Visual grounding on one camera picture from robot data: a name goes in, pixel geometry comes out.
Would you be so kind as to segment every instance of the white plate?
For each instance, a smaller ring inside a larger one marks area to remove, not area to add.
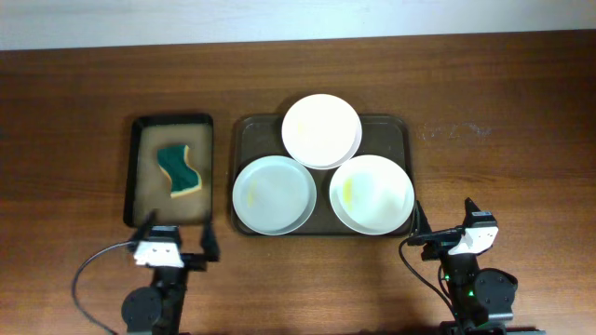
[[[360,146],[362,125],[349,103],[329,94],[298,100],[281,126],[288,153],[309,168],[337,168]]]
[[[362,155],[333,174],[329,196],[337,217],[366,235],[398,229],[410,216],[414,193],[405,171],[387,158]]]
[[[234,210],[247,227],[284,235],[306,222],[317,202],[310,172],[295,160],[268,156],[248,164],[234,183]]]

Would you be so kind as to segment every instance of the brown tabletop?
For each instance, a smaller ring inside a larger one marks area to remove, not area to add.
[[[443,302],[387,238],[247,238],[229,223],[232,126],[330,93],[409,125],[417,198],[434,229],[470,196],[500,232],[479,257],[520,281],[511,326],[596,333],[596,32],[0,53],[3,334],[102,334],[69,285],[125,240],[129,127],[199,110],[215,123],[214,224],[222,262],[191,274],[181,330],[357,333],[438,325]],[[199,251],[200,228],[183,229]],[[416,269],[436,282],[437,262]],[[124,332],[120,306],[151,271],[114,251],[81,277],[82,302]]]

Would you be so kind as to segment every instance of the large black tray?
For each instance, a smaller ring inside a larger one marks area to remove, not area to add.
[[[401,119],[385,114],[360,115],[362,142],[356,155],[377,154],[402,167],[413,184],[412,159],[408,128]],[[268,155],[290,156],[281,139],[283,115],[259,114],[237,122],[235,127],[234,162],[232,181],[238,173],[255,159]],[[317,185],[317,204],[310,218],[300,228],[286,235],[311,236],[365,236],[345,226],[333,213],[329,200],[329,184],[336,168],[331,170],[308,169]],[[241,234],[258,236],[247,227],[232,210],[232,224]],[[413,232],[413,214],[395,231],[382,236],[405,236]]]

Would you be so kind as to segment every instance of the yellow spot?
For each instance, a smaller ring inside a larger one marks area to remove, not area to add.
[[[344,183],[344,204],[347,206],[347,210],[352,210],[352,179],[348,179]]]
[[[256,188],[257,188],[257,182],[252,181],[251,186],[249,187],[249,198],[248,198],[249,208],[251,208],[252,204],[254,204],[254,192],[256,191]]]

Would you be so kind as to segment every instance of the wooden table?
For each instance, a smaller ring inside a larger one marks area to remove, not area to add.
[[[0,53],[0,324],[3,334],[102,334],[69,285],[125,240],[131,120],[200,110],[215,123],[214,215],[223,259],[192,274],[181,330],[357,333],[438,325],[443,302],[386,238],[246,238],[228,218],[231,129],[326,92],[410,127],[431,225],[464,199],[500,233],[481,267],[516,275],[512,326],[596,332],[596,32],[497,33]],[[183,229],[199,251],[200,228]],[[414,267],[435,282],[436,262]],[[120,305],[151,272],[122,250],[83,274],[83,304],[124,331]]]

